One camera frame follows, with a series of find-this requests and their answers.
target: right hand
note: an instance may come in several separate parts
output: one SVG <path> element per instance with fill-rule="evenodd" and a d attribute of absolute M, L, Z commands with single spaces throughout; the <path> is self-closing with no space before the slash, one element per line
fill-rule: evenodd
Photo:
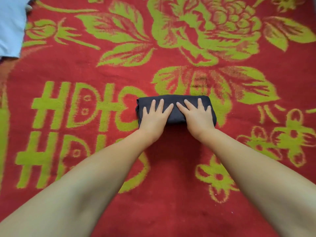
<path fill-rule="evenodd" d="M 211 106 L 209 105 L 205 111 L 200 98 L 197 100 L 197 108 L 188 100 L 184 100 L 184 104 L 187 106 L 187 108 L 185 108 L 179 102 L 177 102 L 177 107 L 184 114 L 186 118 L 186 124 L 191 135 L 195 139 L 201 141 L 205 132 L 215 129 Z"/>

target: carpet texture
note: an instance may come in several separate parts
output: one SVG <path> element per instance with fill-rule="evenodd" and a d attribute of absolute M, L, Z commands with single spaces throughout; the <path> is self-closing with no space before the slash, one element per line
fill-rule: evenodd
<path fill-rule="evenodd" d="M 21 58 L 0 64 L 0 220 L 135 131 L 145 96 L 208 95 L 219 129 L 316 182 L 312 0 L 33 7 Z M 276 234 L 177 125 L 141 154 L 93 236 Z"/>

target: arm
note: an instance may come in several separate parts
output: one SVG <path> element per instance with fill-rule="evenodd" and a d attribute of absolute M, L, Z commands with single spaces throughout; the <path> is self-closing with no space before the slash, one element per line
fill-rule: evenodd
<path fill-rule="evenodd" d="M 242 193 L 283 237 L 316 235 L 316 185 L 213 126 L 211 107 L 177 103 L 188 130 L 220 159 Z"/>
<path fill-rule="evenodd" d="M 0 223 L 3 237 L 89 236 L 121 188 L 138 156 L 163 132 L 173 105 L 163 100 L 149 114 L 144 108 L 139 130 L 83 160 L 59 181 L 34 196 Z"/>

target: rolled black cloth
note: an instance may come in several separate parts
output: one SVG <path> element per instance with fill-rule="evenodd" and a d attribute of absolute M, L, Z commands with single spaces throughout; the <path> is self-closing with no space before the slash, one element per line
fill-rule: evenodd
<path fill-rule="evenodd" d="M 203 103 L 205 110 L 207 109 L 207 107 L 209 105 L 212 107 L 211 101 L 210 101 L 208 96 L 162 95 L 162 96 L 152 96 L 152 97 L 139 98 L 139 99 L 137 99 L 137 107 L 136 107 L 136 113 L 138 116 L 138 126 L 140 126 L 140 123 L 142 122 L 144 107 L 146 107 L 147 112 L 149 112 L 152 100 L 156 100 L 156 109 L 157 109 L 160 100 L 164 99 L 163 111 L 165 111 L 167 109 L 167 107 L 171 103 L 173 103 L 174 107 L 172 109 L 170 116 L 168 117 L 167 124 L 178 124 L 178 123 L 185 123 L 186 120 L 185 120 L 185 116 L 178 109 L 176 103 L 179 102 L 183 106 L 186 106 L 184 104 L 184 100 L 187 99 L 195 107 L 197 107 L 198 106 L 198 98 L 202 99 L 202 103 Z M 216 115 L 215 115 L 215 112 L 213 110 L 213 107 L 212 107 L 212 117 L 213 117 L 213 123 L 215 126 L 216 125 Z"/>

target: left hand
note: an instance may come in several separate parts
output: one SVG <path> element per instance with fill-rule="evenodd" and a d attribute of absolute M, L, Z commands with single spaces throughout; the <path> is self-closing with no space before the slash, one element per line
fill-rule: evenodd
<path fill-rule="evenodd" d="M 143 118 L 140 124 L 139 130 L 144 132 L 146 137 L 154 143 L 159 139 L 163 133 L 163 129 L 166 125 L 167 119 L 173 109 L 173 104 L 170 104 L 163 113 L 164 100 L 161 99 L 157 110 L 155 110 L 156 101 L 153 100 L 150 106 L 149 113 L 147 113 L 146 107 L 143 109 Z"/>

